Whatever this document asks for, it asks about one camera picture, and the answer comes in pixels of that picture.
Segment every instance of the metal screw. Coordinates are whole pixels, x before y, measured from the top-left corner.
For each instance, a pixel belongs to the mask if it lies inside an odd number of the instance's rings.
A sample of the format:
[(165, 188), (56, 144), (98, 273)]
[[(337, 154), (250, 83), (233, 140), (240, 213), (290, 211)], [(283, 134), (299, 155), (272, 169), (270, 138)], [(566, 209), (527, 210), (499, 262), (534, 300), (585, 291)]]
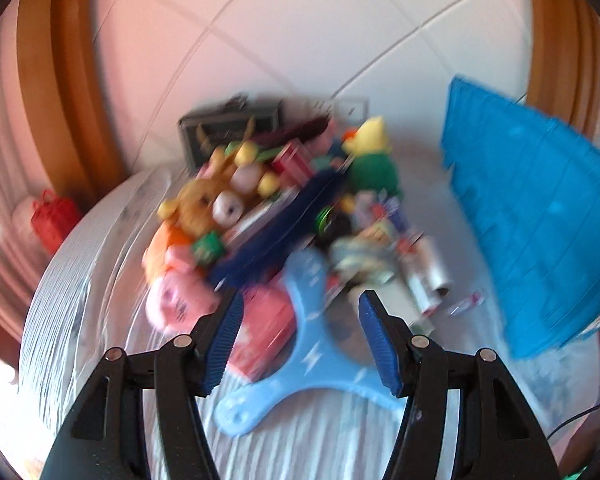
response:
[(117, 361), (122, 357), (122, 348), (113, 347), (107, 350), (107, 353), (104, 354), (104, 358), (107, 361)]
[(176, 348), (186, 348), (191, 344), (191, 336), (183, 334), (173, 340), (173, 345)]
[(411, 344), (416, 348), (426, 348), (429, 346), (429, 338), (423, 335), (415, 335), (411, 338)]
[(480, 350), (480, 358), (483, 361), (487, 361), (488, 363), (493, 363), (497, 358), (496, 352), (491, 350), (491, 348), (483, 348)]

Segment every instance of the pile of toys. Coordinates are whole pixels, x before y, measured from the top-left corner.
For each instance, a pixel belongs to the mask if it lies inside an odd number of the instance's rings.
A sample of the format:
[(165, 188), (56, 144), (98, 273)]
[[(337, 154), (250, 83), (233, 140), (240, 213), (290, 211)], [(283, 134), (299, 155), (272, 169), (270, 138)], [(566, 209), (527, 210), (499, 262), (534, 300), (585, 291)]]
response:
[(208, 161), (160, 206), (162, 225), (142, 260), (151, 324), (166, 335), (188, 333), (216, 309), (217, 290), (236, 286), (244, 320), (228, 367), (256, 381), (296, 330), (280, 271), (311, 245), (329, 266), (325, 304), (346, 288), (357, 307), (373, 289), (390, 314), (430, 333), (427, 316), (452, 283), (432, 238), (402, 213), (383, 119), (343, 136), (328, 118), (283, 134), (253, 129), (250, 120), (241, 140), (210, 149), (199, 128)]

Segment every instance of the plush toy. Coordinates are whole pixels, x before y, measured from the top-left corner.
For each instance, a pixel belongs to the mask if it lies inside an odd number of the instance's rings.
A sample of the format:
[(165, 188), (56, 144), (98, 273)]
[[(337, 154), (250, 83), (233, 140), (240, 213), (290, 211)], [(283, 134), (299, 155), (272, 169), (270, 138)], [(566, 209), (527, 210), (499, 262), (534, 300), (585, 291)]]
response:
[(187, 182), (175, 199), (160, 204), (158, 216), (194, 242), (212, 231), (222, 234), (244, 210), (244, 200), (231, 188), (230, 181), (212, 177)]
[(167, 257), (167, 252), (171, 247), (184, 247), (188, 252), (192, 241), (192, 238), (186, 235), (182, 229), (171, 223), (164, 222), (158, 227), (154, 238), (142, 256), (146, 282), (152, 285), (158, 277), (173, 268), (174, 265)]
[(215, 312), (219, 295), (195, 271), (167, 270), (149, 288), (146, 316), (167, 336), (189, 333), (200, 317)]
[[(248, 140), (247, 135), (251, 129), (247, 129), (241, 142), (232, 142), (225, 148), (218, 146), (213, 150), (208, 168), (205, 169), (205, 178), (229, 181), (231, 187), (248, 202), (256, 197), (268, 198), (280, 188), (278, 176), (257, 161), (259, 148)], [(197, 135), (199, 140), (205, 141), (206, 134), (201, 125), (198, 126)]]
[(348, 155), (362, 156), (370, 153), (391, 153), (386, 125), (382, 117), (372, 117), (358, 128), (355, 134), (348, 133), (342, 143)]
[(389, 156), (391, 145), (382, 117), (365, 122), (355, 135), (344, 140), (342, 149), (355, 156), (347, 171), (349, 188), (354, 194), (362, 190), (385, 190), (388, 196), (402, 194), (398, 172)]

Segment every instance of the white wall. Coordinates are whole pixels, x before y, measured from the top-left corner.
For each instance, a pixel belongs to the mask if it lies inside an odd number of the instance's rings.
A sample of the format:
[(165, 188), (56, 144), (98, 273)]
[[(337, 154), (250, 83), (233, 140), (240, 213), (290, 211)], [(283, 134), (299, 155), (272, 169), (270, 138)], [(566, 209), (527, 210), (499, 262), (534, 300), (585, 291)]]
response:
[(125, 158), (180, 158), (176, 121), (237, 91), (363, 96), (435, 144), (464, 73), (525, 94), (530, 0), (96, 0), (94, 44)]

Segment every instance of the red bag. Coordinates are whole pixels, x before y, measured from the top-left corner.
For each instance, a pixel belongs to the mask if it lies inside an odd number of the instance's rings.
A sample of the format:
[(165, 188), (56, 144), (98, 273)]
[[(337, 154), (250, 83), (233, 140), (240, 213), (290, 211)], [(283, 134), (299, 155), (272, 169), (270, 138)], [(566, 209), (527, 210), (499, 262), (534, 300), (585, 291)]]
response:
[(50, 254), (56, 254), (62, 242), (82, 219), (82, 213), (73, 200), (60, 198), (50, 189), (43, 191), (42, 202), (34, 202), (33, 207), (31, 226), (45, 249)]

